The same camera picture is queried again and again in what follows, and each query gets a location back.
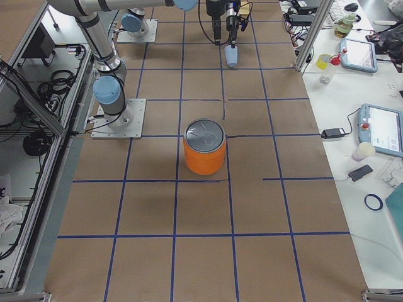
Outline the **black computer mouse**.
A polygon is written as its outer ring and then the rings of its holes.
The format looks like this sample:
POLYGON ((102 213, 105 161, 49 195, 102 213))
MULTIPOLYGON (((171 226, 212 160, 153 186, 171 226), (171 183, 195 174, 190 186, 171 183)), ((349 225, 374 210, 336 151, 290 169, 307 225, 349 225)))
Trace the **black computer mouse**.
POLYGON ((348 11, 348 12, 355 12, 355 11, 358 10, 358 4, 357 3, 349 3, 349 4, 345 5, 344 10, 348 11))

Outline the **aluminium frame post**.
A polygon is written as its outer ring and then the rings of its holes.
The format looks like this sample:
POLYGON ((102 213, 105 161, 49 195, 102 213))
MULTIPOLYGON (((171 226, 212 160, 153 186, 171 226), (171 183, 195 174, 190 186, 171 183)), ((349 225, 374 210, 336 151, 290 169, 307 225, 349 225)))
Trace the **aluminium frame post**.
POLYGON ((296 58, 294 68, 296 71, 300 72, 304 63, 306 63, 307 57, 314 45, 314 42, 322 29, 323 23, 330 11, 333 4, 333 0, 323 0, 317 8, 314 20, 308 30, 307 37, 298 53, 296 58))

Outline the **clear squeeze bottle red cap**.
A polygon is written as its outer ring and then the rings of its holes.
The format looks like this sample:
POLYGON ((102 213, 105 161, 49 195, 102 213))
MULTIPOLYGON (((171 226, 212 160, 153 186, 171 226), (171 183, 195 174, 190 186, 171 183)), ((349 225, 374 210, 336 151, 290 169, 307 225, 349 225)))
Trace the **clear squeeze bottle red cap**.
POLYGON ((340 65, 341 65, 341 54, 339 53, 337 55, 332 56, 329 59, 326 68, 324 69, 319 78, 319 82, 322 84, 330 83, 331 79, 333 78, 336 71, 339 69, 340 65))

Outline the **white paper cup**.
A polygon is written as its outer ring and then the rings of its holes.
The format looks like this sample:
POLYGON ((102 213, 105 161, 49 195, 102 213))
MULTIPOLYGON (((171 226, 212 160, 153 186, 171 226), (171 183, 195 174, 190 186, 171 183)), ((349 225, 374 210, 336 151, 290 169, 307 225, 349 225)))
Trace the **white paper cup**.
POLYGON ((356 162, 360 162, 368 157, 373 156, 375 152, 375 147, 371 143, 361 142, 357 146, 356 150, 352 153, 351 158, 356 162))

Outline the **yellow tape roll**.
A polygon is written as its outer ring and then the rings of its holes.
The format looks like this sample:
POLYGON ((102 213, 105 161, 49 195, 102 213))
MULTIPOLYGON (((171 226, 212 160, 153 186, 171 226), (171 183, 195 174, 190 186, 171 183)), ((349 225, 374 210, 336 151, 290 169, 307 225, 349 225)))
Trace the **yellow tape roll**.
POLYGON ((318 56, 317 60, 316 60, 316 67, 320 70, 325 70, 326 67, 329 64, 329 61, 331 59, 332 55, 328 54, 328 53, 322 53, 318 56))

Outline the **teach pendant far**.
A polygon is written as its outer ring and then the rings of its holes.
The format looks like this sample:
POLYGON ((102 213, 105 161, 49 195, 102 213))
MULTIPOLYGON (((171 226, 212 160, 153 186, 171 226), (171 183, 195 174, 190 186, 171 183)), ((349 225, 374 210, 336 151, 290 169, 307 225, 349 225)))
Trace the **teach pendant far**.
POLYGON ((341 52, 341 65, 344 68, 367 73, 378 71, 373 43, 342 38, 339 42, 339 51, 341 52))

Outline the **black power adapter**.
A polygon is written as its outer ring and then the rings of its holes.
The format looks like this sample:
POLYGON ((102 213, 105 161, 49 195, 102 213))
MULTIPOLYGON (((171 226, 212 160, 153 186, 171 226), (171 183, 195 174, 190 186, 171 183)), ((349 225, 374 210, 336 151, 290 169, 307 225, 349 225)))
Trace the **black power adapter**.
POLYGON ((328 128, 324 129, 321 133, 323 139, 343 138, 346 132, 343 128, 328 128))

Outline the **teal box corner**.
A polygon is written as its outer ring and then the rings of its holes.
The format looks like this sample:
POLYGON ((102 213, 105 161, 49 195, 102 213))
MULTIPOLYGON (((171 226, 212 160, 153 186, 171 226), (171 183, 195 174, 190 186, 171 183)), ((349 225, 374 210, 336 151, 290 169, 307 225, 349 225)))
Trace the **teal box corner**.
POLYGON ((402 198, 402 183, 400 183, 385 200, 400 238, 402 238, 402 198))

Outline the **teach pendant near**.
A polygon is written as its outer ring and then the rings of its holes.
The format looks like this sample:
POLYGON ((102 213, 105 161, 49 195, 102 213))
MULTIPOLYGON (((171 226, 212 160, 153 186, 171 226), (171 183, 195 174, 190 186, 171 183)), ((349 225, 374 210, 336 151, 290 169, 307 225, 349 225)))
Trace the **teach pendant near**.
POLYGON ((358 112, 358 140, 378 153, 402 158, 402 112, 363 104, 358 112))

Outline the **orange can with silver lid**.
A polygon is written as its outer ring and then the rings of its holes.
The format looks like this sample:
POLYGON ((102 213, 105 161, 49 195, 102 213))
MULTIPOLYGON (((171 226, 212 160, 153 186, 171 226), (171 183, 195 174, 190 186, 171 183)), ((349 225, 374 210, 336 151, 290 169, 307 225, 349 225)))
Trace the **orange can with silver lid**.
POLYGON ((194 120, 184 132, 183 148, 189 170, 203 176, 212 175, 224 164, 224 129, 213 120, 194 120))

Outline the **light blue cup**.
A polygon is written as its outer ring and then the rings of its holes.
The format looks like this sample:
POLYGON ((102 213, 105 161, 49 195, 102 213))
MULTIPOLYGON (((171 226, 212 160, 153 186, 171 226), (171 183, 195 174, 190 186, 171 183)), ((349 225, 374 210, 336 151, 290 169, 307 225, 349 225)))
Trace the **light blue cup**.
POLYGON ((224 48, 227 66, 233 68, 238 63, 238 47, 236 45, 227 45, 224 48))

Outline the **black smartphone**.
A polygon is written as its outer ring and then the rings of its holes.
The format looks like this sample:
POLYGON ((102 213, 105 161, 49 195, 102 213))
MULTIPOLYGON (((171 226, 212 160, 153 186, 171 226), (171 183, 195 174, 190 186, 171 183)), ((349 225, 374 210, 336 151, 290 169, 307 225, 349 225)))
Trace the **black smartphone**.
POLYGON ((363 165, 351 172, 348 173, 348 177, 353 181, 359 181, 360 179, 364 178, 365 176, 371 174, 373 169, 368 165, 363 165))

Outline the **teach pendant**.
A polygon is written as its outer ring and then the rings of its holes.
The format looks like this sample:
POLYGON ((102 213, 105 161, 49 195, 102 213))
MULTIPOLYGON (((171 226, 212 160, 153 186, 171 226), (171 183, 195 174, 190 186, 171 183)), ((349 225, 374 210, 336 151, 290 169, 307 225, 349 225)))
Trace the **teach pendant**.
POLYGON ((378 71, 373 43, 342 38, 339 42, 339 51, 341 52, 341 65, 344 68, 367 73, 378 71))
POLYGON ((358 140, 378 153, 402 158, 402 112, 363 104, 358 112, 358 140))

